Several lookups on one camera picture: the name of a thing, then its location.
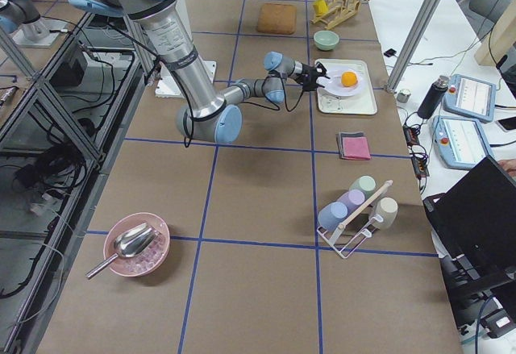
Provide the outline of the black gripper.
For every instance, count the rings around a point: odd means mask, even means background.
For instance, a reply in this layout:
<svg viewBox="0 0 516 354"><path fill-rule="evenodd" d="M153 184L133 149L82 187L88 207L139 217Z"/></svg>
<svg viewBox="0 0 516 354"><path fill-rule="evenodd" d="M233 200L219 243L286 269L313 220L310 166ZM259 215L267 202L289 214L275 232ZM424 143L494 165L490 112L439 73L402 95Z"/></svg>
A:
<svg viewBox="0 0 516 354"><path fill-rule="evenodd" d="M317 63L315 66L302 64L302 71L298 74L298 84L302 86L303 91L326 89L325 84L317 82L320 77L330 79L327 69L323 68L321 63Z"/></svg>

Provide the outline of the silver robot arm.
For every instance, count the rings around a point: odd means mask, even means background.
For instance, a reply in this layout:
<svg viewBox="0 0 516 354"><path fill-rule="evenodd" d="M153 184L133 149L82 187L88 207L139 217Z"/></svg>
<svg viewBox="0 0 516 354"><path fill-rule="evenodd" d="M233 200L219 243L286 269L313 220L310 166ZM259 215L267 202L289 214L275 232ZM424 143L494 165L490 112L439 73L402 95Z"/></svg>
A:
<svg viewBox="0 0 516 354"><path fill-rule="evenodd" d="M198 50L176 10L177 0L69 0L83 11L107 17L127 16L147 33L156 56L171 73L187 101L177 113L177 129L185 140L230 144L239 136L243 115L239 104L265 98L274 106L285 100L285 80L305 91L316 90L326 68L305 65L279 52L264 58L264 79L242 79L217 91Z"/></svg>

